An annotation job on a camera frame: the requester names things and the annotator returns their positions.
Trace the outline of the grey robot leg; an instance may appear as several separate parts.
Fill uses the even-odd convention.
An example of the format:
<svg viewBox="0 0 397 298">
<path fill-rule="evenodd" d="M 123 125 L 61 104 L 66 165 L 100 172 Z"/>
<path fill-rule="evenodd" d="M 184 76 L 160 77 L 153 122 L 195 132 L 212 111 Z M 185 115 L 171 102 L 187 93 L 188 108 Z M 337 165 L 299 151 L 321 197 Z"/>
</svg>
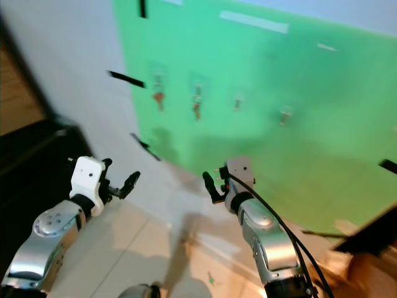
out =
<svg viewBox="0 0 397 298">
<path fill-rule="evenodd" d="M 122 290 L 117 298 L 151 298 L 151 288 L 148 284 L 137 284 Z"/>
</svg>

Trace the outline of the brown wooden panel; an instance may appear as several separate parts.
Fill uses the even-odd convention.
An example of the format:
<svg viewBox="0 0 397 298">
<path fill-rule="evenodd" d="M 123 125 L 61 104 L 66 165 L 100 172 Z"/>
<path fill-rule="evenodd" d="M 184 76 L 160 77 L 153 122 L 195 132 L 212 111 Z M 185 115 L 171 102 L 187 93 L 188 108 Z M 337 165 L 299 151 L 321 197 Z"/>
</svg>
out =
<svg viewBox="0 0 397 298">
<path fill-rule="evenodd" d="M 0 51 L 0 134 L 6 135 L 45 119 L 22 68 L 5 40 Z"/>
</svg>

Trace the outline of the black cabinet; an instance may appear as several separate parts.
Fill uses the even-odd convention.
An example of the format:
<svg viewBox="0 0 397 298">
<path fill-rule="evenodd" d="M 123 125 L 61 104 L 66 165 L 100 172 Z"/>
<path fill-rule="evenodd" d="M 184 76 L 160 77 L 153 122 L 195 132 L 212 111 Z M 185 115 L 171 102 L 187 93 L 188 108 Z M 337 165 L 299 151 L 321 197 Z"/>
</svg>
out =
<svg viewBox="0 0 397 298">
<path fill-rule="evenodd" d="M 32 222 L 66 199 L 76 158 L 88 153 L 73 125 L 43 120 L 1 137 L 0 236 L 4 253 L 20 247 Z"/>
</svg>

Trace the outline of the long white tape strip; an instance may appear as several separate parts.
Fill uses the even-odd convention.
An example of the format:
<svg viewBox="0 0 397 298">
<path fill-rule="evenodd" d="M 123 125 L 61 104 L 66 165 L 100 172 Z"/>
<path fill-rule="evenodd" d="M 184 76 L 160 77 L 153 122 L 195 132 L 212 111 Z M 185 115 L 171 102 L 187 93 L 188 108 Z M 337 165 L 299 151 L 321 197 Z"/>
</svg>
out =
<svg viewBox="0 0 397 298">
<path fill-rule="evenodd" d="M 257 27 L 273 32 L 280 32 L 280 34 L 288 34 L 290 25 L 283 22 L 274 22 L 261 17 L 250 16 L 249 14 L 242 14 L 241 12 L 221 11 L 219 17 L 230 22 L 237 22 L 252 27 Z"/>
</svg>

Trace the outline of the thin black tape strip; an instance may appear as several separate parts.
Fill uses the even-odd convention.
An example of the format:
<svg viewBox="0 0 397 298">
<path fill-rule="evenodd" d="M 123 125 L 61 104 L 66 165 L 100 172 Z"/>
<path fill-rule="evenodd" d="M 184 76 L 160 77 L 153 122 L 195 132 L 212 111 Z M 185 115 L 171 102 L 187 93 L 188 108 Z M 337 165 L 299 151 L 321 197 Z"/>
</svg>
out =
<svg viewBox="0 0 397 298">
<path fill-rule="evenodd" d="M 135 139 L 135 141 L 139 144 L 140 147 L 142 147 L 144 151 L 147 151 L 147 153 L 151 155 L 156 161 L 161 161 L 161 159 L 156 156 L 153 151 L 151 151 L 151 147 L 148 143 L 143 142 L 142 139 L 140 139 L 139 136 L 137 136 L 135 133 L 130 133 L 130 135 Z"/>
</svg>

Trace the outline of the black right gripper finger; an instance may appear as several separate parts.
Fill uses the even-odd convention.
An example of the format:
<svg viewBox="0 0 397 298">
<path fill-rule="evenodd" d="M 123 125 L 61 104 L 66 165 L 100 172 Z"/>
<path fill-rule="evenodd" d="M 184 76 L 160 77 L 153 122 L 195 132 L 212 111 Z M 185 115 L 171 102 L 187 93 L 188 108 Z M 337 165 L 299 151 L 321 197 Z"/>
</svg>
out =
<svg viewBox="0 0 397 298">
<path fill-rule="evenodd" d="M 222 194 L 218 191 L 215 180 L 210 176 L 208 171 L 202 173 L 202 181 L 204 182 L 204 186 L 210 196 L 212 204 L 219 204 L 219 202 L 226 201 L 226 194 Z"/>
</svg>

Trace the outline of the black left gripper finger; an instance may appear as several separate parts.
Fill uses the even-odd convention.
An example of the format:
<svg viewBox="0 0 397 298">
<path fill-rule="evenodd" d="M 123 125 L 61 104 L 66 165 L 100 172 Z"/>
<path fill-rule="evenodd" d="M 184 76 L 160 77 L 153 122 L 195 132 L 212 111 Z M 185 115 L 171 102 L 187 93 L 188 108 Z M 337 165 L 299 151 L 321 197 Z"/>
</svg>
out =
<svg viewBox="0 0 397 298">
<path fill-rule="evenodd" d="M 121 199 L 126 199 L 127 196 L 130 195 L 140 176 L 141 173 L 139 171 L 134 171 L 134 173 L 130 174 L 130 176 L 127 177 L 127 179 L 124 181 L 123 186 L 121 187 Z"/>
</svg>

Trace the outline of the wide black tape strip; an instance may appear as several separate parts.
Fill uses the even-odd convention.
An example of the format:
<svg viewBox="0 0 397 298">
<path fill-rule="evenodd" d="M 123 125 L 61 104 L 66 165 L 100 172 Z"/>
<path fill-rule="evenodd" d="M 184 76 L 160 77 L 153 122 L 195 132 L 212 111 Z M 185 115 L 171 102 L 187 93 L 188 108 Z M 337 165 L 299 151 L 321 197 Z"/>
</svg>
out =
<svg viewBox="0 0 397 298">
<path fill-rule="evenodd" d="M 126 74 L 122 74 L 116 71 L 108 71 L 108 74 L 114 79 L 125 81 L 127 83 L 130 83 L 131 85 L 134 85 L 135 87 L 144 88 L 144 89 L 146 88 L 146 84 L 144 81 L 132 78 L 130 76 L 127 76 Z"/>
</svg>

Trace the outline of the dark topped wooden furniture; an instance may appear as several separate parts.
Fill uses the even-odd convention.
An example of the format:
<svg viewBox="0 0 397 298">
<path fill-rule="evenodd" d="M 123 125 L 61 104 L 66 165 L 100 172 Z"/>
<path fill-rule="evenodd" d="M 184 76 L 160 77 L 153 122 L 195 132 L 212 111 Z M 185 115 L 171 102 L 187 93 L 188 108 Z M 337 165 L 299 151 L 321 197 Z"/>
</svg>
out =
<svg viewBox="0 0 397 298">
<path fill-rule="evenodd" d="M 350 255 L 336 298 L 397 298 L 397 205 L 334 248 Z"/>
</svg>

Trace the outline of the green wall board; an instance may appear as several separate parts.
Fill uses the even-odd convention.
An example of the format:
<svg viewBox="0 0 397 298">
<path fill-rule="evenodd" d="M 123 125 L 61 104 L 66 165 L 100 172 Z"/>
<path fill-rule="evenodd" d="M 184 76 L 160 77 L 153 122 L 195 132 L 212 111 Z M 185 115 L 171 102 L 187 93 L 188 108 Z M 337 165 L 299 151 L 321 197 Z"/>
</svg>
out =
<svg viewBox="0 0 397 298">
<path fill-rule="evenodd" d="M 249 157 L 255 190 L 284 219 L 314 231 L 363 226 L 397 204 L 397 32 L 377 32 L 239 0 L 112 0 L 137 136 L 195 175 Z M 288 34 L 230 22 L 241 12 L 290 25 Z M 326 43 L 338 49 L 318 48 Z M 164 111 L 151 65 L 164 75 Z M 201 119 L 193 74 L 206 79 Z M 234 96 L 246 99 L 234 111 Z M 280 108 L 292 117 L 280 126 Z"/>
</svg>

